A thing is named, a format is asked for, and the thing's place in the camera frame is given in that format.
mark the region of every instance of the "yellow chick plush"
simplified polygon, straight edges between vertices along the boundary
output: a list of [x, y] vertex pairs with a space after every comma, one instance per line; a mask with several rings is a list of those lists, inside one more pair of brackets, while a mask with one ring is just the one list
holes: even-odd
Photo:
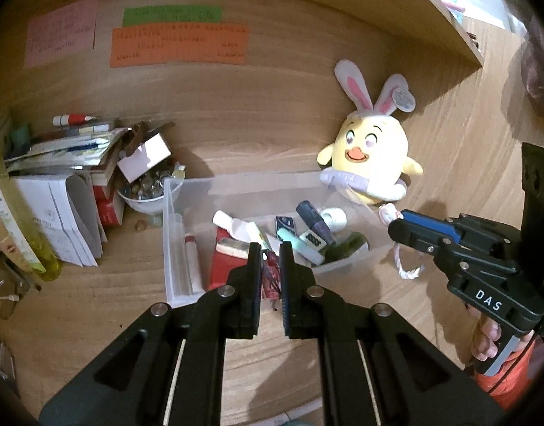
[[390, 116], [396, 102], [402, 110], [413, 110], [415, 103], [408, 84], [402, 75], [392, 75], [373, 106], [363, 76], [353, 62], [339, 62], [335, 75], [358, 110], [347, 117], [335, 143], [319, 152], [320, 165], [332, 162], [321, 179], [349, 187], [367, 205], [396, 202], [406, 195], [401, 173], [422, 174], [422, 167], [407, 155], [404, 129]]

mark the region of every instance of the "orange beak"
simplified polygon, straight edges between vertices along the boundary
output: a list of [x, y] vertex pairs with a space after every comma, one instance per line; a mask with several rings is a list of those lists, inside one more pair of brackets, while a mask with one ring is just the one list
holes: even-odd
[[345, 158], [351, 163], [361, 163], [368, 160], [368, 155], [363, 154], [361, 148], [353, 147], [350, 151], [345, 151]]

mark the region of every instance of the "red box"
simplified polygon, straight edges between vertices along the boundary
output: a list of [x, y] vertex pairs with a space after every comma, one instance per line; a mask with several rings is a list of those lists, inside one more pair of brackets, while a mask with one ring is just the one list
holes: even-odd
[[96, 200], [100, 222], [104, 227], [121, 226], [126, 202], [117, 190], [113, 190], [108, 200]]
[[217, 238], [214, 243], [215, 250], [213, 251], [213, 260], [211, 261], [210, 265], [209, 290], [214, 290], [219, 288], [221, 285], [224, 285], [228, 279], [228, 273], [235, 267], [246, 266], [247, 260], [234, 258], [232, 256], [228, 256], [227, 254], [219, 253], [216, 250], [217, 242], [220, 239], [225, 238], [231, 239], [232, 237], [230, 237], [228, 232], [224, 229], [221, 229], [220, 227], [217, 228]]
[[112, 195], [112, 192], [114, 192], [114, 178], [111, 179], [107, 186], [92, 186], [92, 191], [94, 192], [97, 201], [108, 200]]

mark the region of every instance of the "book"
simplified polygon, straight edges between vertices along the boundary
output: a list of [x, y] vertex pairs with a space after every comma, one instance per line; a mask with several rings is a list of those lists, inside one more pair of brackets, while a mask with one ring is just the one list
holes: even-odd
[[[65, 142], [57, 143], [55, 140], [49, 141], [46, 146], [38, 146], [36, 152], [42, 152], [37, 155], [29, 154], [20, 157], [14, 161], [7, 161], [8, 171], [19, 171], [39, 168], [49, 168], [52, 166], [97, 166], [106, 161], [108, 151], [119, 141], [119, 139], [128, 131], [127, 128], [116, 128], [108, 133], [99, 133], [99, 135], [79, 136], [77, 138], [63, 138]], [[68, 142], [69, 147], [59, 149]]]
[[92, 192], [94, 193], [96, 201], [99, 200], [108, 200], [114, 191], [114, 180], [115, 177], [111, 177], [110, 182], [107, 186], [95, 186], [92, 185]]
[[106, 156], [106, 162], [90, 169], [93, 186], [109, 186], [122, 150], [122, 141], [116, 143]]
[[104, 227], [121, 226], [126, 202], [117, 190], [106, 200], [96, 200], [100, 222]]

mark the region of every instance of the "plastic storage box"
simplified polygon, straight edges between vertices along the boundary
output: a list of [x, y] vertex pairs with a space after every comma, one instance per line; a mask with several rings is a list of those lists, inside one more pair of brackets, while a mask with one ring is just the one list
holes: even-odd
[[318, 211], [339, 207], [345, 211], [348, 224], [336, 237], [351, 231], [363, 233], [369, 248], [361, 248], [344, 260], [313, 267], [316, 280], [325, 275], [344, 275], [351, 269], [368, 273], [392, 246], [386, 227], [370, 208], [363, 205], [344, 187], [327, 186], [319, 180], [319, 172], [249, 173], [186, 179], [180, 183], [166, 180], [163, 210], [163, 251], [167, 303], [172, 307], [195, 302], [185, 258], [186, 233], [197, 240], [199, 263], [205, 286], [209, 283], [211, 259], [215, 247], [216, 226], [212, 223], [217, 210], [246, 221], [254, 221], [263, 233], [275, 236], [275, 216], [294, 218], [297, 234], [307, 226], [296, 213], [302, 200], [309, 200]]

